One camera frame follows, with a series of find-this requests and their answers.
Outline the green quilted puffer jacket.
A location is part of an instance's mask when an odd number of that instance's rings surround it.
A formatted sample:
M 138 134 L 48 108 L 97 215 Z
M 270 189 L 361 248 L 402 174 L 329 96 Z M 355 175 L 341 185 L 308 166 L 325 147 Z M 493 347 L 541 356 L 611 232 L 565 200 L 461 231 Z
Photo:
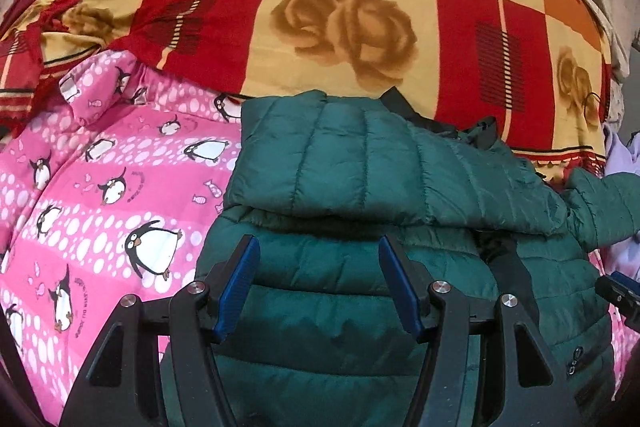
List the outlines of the green quilted puffer jacket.
M 370 98 L 254 98 L 196 272 L 244 235 L 259 268 L 238 327 L 213 350 L 241 425 L 397 426 L 424 347 L 401 327 L 378 265 L 393 236 L 464 295 L 522 298 L 582 421 L 614 393 L 608 305 L 591 251 L 627 234 L 611 181 L 574 170 L 553 188 L 480 129 L 442 135 Z

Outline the lavender fleece garment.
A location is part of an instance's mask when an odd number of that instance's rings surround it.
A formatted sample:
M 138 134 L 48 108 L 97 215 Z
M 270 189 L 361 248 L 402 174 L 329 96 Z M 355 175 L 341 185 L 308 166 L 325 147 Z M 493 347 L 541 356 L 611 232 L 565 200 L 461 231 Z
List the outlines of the lavender fleece garment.
M 620 272 L 631 279 L 639 280 L 639 132 L 636 132 L 627 144 L 610 124 L 603 127 L 605 136 L 606 163 L 604 175 L 611 181 L 618 193 L 614 210 L 620 217 L 627 218 L 627 236 L 606 248 L 604 254 L 605 270 L 608 273 Z

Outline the red frilled pillow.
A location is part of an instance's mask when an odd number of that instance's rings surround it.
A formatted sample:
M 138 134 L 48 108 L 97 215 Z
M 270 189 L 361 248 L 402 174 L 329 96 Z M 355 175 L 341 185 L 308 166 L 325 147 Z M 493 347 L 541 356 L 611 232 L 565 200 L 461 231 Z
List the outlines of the red frilled pillow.
M 41 28 L 17 22 L 37 0 L 14 0 L 1 21 L 1 133 L 17 132 L 32 116 L 37 84 L 43 69 L 39 49 Z

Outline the red orange rose blanket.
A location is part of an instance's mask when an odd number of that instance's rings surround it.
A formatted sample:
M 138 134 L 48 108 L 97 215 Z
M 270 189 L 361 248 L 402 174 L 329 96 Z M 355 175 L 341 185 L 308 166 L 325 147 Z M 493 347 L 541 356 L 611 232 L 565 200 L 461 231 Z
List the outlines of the red orange rose blanket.
M 554 181 L 605 164 L 611 48 L 584 0 L 37 0 L 28 23 L 43 58 L 32 115 L 82 60 L 127 50 L 245 98 L 394 88 L 445 124 L 491 116 Z

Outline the pink penguin bed sheet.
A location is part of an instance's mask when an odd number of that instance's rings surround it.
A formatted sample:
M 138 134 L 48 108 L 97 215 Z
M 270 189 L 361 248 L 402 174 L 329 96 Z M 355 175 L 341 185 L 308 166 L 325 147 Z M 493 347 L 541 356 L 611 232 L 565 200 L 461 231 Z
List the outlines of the pink penguin bed sheet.
M 2 150 L 1 311 L 47 421 L 120 297 L 194 279 L 240 116 L 229 95 L 106 51 Z

